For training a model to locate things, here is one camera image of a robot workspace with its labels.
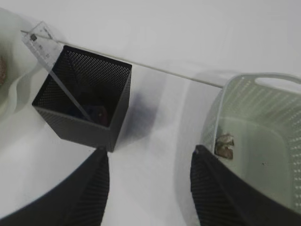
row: transparent ruler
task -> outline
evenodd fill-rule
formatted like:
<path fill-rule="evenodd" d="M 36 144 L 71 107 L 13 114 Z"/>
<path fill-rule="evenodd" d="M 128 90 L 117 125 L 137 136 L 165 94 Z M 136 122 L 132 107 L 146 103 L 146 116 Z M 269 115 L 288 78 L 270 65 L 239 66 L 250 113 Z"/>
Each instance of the transparent ruler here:
<path fill-rule="evenodd" d="M 84 117 L 87 120 L 92 121 L 91 117 L 82 108 L 79 102 L 65 87 L 65 85 L 57 77 L 57 75 L 52 71 L 53 66 L 55 65 L 58 57 L 63 50 L 63 46 L 54 38 L 49 27 L 44 22 L 40 22 L 30 32 L 23 36 L 22 41 L 34 54 L 38 62 L 48 71 L 53 80 L 56 81 L 56 83 L 64 91 L 68 98 L 80 110 Z"/>

